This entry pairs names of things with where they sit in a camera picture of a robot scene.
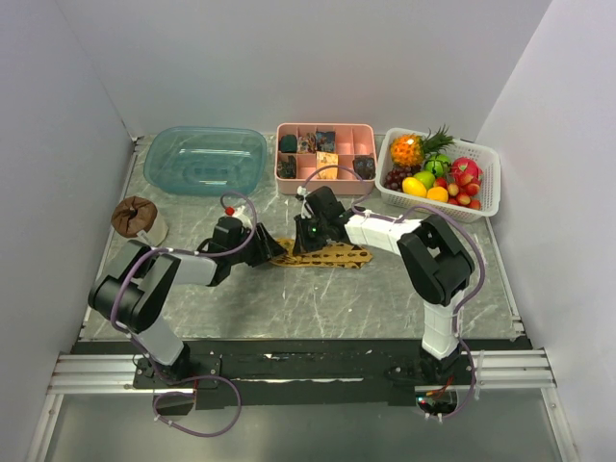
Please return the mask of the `multicolour patterned rolled tie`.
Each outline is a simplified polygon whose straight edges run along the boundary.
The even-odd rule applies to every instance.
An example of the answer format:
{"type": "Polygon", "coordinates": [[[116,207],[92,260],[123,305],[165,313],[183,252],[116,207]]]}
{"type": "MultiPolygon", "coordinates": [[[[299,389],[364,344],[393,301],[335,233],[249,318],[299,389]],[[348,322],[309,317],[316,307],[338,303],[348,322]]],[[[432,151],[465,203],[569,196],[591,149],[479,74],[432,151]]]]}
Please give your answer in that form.
{"type": "Polygon", "coordinates": [[[317,141],[314,133],[297,137],[297,153],[315,153],[316,151],[317,141]]]}

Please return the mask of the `dark green rolled tie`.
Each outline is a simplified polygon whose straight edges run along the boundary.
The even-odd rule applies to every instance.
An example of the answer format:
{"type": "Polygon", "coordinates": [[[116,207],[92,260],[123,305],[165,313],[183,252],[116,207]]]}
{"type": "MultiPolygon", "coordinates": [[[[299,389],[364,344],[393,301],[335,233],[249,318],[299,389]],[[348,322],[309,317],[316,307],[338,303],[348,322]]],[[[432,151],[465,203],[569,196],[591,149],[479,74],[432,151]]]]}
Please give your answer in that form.
{"type": "Polygon", "coordinates": [[[298,151],[298,140],[296,135],[288,134],[279,139],[278,150],[282,153],[296,153],[298,151]]]}

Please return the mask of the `dark rolled tie right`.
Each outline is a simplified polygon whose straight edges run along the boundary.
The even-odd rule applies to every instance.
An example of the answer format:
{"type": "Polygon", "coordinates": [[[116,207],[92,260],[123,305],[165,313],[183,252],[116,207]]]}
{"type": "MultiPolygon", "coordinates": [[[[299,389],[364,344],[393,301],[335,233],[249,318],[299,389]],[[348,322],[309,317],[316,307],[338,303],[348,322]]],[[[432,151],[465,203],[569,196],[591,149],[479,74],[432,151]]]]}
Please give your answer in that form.
{"type": "Polygon", "coordinates": [[[353,170],[362,180],[373,180],[376,163],[372,155],[356,155],[353,159],[353,170]]]}

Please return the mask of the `lime green toy fruit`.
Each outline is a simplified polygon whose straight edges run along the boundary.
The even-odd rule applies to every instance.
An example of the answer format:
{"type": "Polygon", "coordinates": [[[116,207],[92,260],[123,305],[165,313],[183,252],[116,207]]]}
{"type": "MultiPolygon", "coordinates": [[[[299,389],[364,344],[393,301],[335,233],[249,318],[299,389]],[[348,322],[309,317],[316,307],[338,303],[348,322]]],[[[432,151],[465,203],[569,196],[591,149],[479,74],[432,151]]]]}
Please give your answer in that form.
{"type": "Polygon", "coordinates": [[[436,181],[435,175],[427,170],[417,172],[414,177],[420,181],[427,190],[431,189],[436,181]]]}

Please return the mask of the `yellow rolled tie in box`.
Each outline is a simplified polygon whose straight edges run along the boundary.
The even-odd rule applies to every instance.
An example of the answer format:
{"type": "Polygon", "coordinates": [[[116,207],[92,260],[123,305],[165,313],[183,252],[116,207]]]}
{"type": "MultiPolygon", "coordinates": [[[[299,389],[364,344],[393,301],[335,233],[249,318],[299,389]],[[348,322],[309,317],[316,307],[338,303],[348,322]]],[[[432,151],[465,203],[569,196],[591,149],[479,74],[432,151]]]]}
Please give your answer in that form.
{"type": "Polygon", "coordinates": [[[336,153],[320,152],[316,153],[317,175],[321,180],[336,180],[338,177],[339,158],[336,153]]]}

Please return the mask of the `orange toy fruit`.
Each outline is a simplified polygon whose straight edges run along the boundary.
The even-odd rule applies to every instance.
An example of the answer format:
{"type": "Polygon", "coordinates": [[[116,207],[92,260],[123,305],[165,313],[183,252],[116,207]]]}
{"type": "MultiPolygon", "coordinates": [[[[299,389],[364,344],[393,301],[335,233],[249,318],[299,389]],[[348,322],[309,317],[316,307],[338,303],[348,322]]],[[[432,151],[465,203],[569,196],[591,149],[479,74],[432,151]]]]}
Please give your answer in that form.
{"type": "Polygon", "coordinates": [[[426,192],[427,199],[447,203],[449,201],[449,192],[443,187],[433,187],[426,192]]]}

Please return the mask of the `blue patterned rolled tie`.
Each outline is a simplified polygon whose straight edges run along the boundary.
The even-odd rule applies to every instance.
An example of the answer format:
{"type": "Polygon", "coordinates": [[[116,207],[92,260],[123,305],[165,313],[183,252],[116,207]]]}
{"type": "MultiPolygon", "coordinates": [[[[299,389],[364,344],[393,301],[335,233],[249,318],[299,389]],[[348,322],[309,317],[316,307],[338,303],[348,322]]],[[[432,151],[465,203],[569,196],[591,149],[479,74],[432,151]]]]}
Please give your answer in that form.
{"type": "Polygon", "coordinates": [[[318,130],[316,132],[316,149],[320,152],[334,153],[336,151],[336,132],[318,130]]]}

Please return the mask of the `pink toy dragon fruit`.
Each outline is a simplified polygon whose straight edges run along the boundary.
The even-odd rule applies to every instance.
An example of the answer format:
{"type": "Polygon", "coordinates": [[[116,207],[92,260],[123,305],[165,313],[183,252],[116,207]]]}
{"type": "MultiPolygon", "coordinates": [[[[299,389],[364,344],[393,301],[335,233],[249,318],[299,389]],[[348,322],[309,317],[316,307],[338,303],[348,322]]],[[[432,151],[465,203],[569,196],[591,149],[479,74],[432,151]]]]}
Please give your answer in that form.
{"type": "Polygon", "coordinates": [[[467,186],[471,183],[480,186],[482,183],[482,169],[473,159],[467,157],[454,160],[450,173],[458,186],[467,186]]]}

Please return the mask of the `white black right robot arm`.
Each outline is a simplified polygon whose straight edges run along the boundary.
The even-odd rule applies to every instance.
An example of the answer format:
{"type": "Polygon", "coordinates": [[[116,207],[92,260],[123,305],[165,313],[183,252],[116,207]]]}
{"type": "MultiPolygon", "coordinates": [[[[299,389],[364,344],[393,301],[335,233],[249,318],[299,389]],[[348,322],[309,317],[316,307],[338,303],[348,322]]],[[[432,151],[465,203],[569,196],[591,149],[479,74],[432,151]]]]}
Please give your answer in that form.
{"type": "Polygon", "coordinates": [[[328,187],[313,192],[299,187],[296,198],[302,209],[295,216],[295,255],[345,243],[389,251],[402,259],[423,300],[422,375],[435,384],[450,378],[461,353],[458,314],[475,263],[447,221],[437,215],[420,220],[347,209],[328,187]]]}

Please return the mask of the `purple toy grapes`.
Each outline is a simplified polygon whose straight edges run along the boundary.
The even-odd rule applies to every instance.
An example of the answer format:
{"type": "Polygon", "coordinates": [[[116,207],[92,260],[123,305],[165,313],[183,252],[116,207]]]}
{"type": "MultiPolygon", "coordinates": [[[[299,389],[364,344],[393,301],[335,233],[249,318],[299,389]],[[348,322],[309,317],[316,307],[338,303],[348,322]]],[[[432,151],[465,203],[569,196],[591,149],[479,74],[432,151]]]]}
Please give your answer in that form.
{"type": "Polygon", "coordinates": [[[384,180],[384,187],[391,191],[401,192],[402,183],[412,177],[421,170],[420,166],[401,167],[394,166],[387,174],[384,180]]]}

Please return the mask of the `yellow toy mango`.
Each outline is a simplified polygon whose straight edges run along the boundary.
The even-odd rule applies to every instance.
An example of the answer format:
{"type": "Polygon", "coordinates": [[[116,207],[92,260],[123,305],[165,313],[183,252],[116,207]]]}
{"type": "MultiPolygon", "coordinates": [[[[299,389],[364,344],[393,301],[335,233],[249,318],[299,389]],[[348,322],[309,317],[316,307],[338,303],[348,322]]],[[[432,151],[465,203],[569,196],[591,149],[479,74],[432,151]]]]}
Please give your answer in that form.
{"type": "Polygon", "coordinates": [[[417,178],[410,176],[405,178],[401,183],[402,191],[405,194],[425,198],[427,195],[427,188],[417,178]]]}

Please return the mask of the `teal transparent plastic tub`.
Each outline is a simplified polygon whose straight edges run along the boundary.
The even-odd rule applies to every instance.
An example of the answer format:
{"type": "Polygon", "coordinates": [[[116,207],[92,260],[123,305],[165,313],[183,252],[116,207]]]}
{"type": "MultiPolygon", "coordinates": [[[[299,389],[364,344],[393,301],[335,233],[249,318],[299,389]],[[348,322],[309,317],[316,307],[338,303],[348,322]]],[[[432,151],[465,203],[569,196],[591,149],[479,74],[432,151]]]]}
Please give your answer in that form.
{"type": "Polygon", "coordinates": [[[155,137],[143,176],[170,194],[249,195],[262,178],[267,157],[266,139],[254,130],[178,126],[155,137]]]}

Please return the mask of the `yellow beetle print tie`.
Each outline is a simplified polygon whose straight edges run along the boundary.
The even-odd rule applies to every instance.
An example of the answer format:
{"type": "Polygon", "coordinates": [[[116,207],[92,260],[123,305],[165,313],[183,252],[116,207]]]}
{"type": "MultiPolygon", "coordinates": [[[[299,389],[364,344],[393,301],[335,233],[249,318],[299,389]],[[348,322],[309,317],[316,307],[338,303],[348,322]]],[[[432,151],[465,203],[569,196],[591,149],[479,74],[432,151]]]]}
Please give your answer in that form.
{"type": "Polygon", "coordinates": [[[333,243],[323,249],[302,254],[293,254],[295,240],[280,238],[277,242],[286,253],[270,262],[284,268],[342,268],[359,270],[372,260],[372,254],[357,245],[333,243]]]}

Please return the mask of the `black rolled tie left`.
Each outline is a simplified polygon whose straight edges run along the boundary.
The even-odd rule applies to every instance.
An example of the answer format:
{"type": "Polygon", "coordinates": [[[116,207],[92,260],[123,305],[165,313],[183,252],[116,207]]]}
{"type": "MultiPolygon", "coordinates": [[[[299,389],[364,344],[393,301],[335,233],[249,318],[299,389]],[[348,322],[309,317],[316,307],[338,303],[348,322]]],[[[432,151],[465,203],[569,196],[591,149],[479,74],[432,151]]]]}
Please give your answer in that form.
{"type": "Polygon", "coordinates": [[[279,157],[276,163],[276,174],[281,179],[296,179],[297,162],[295,156],[279,157]]]}

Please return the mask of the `pink divided organizer box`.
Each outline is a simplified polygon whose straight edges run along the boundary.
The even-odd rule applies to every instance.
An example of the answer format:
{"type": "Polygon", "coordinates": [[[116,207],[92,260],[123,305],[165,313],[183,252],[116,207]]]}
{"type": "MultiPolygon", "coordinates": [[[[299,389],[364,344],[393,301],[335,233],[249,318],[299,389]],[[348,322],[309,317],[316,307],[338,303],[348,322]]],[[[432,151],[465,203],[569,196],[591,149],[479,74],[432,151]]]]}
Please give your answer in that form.
{"type": "Polygon", "coordinates": [[[375,182],[374,132],[367,124],[282,123],[277,127],[274,178],[280,193],[326,186],[337,195],[362,195],[375,182]]]}

